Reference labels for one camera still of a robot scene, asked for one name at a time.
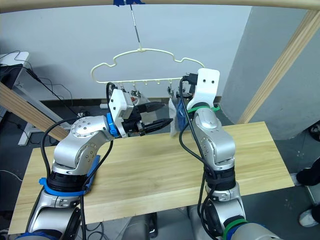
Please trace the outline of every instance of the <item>wooden tabletop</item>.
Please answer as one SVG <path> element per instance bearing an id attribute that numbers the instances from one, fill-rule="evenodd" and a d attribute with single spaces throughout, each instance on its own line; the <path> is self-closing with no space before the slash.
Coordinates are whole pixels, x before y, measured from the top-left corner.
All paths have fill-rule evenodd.
<path id="1" fill-rule="evenodd" d="M 294 184 L 264 122 L 225 126 L 236 145 L 235 172 L 241 195 L 292 187 Z M 191 134 L 183 140 L 195 150 Z M 98 154 L 104 155 L 109 143 Z M 46 147 L 49 161 L 55 147 Z M 168 133 L 116 139 L 98 170 L 92 192 L 84 198 L 87 224 L 194 205 L 203 167 Z M 9 234 L 25 231 L 46 175 L 40 148 L 32 151 Z"/>

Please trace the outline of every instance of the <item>person's leg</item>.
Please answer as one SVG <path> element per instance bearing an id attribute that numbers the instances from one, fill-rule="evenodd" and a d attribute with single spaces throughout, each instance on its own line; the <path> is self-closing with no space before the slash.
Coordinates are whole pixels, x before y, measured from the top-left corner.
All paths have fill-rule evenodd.
<path id="1" fill-rule="evenodd" d="M 318 225 L 320 223 L 320 204 L 301 213 L 299 223 L 306 228 Z"/>
<path id="2" fill-rule="evenodd" d="M 311 168 L 305 168 L 297 173 L 296 179 L 305 186 L 314 186 L 320 183 L 320 157 Z"/>

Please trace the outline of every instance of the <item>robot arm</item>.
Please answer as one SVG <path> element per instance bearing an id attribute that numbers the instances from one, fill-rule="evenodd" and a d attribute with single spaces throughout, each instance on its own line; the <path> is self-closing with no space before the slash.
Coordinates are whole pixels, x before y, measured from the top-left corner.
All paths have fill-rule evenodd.
<path id="1" fill-rule="evenodd" d="M 201 68 L 198 75 L 184 76 L 182 81 L 196 85 L 193 99 L 186 109 L 203 155 L 207 197 L 200 212 L 202 226 L 212 239 L 271 240 L 279 239 L 265 227 L 248 223 L 235 175 L 233 138 L 224 131 L 212 110 L 220 73 Z"/>
<path id="2" fill-rule="evenodd" d="M 52 171 L 32 209 L 23 240 L 74 240 L 80 226 L 80 196 L 84 184 L 97 166 L 99 148 L 115 138 L 143 136 L 168 125 L 172 119 L 161 119 L 144 125 L 140 113 L 152 112 L 164 104 L 149 102 L 134 106 L 130 95 L 113 89 L 106 116 L 78 119 L 70 133 L 56 146 Z"/>

